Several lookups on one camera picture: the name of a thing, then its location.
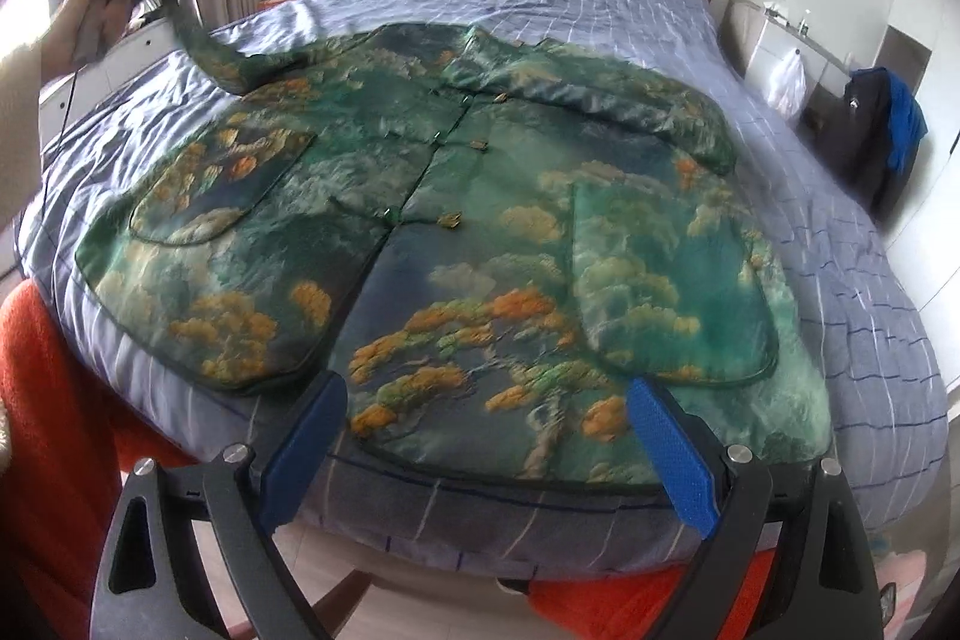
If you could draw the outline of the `person's left hand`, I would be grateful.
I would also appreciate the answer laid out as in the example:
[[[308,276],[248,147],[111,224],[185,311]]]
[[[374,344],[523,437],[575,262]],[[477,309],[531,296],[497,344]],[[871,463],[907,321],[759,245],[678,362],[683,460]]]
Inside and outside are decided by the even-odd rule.
[[[41,85],[64,78],[89,64],[80,55],[80,42],[87,35],[104,52],[124,37],[133,10],[133,0],[65,0],[39,39]]]

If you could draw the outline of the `cream sleeved left forearm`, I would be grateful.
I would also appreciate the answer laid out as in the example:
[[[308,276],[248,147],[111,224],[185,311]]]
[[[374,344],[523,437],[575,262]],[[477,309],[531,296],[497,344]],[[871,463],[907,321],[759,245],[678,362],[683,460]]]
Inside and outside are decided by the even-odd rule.
[[[0,224],[7,227],[41,183],[41,44],[18,47],[0,73]]]

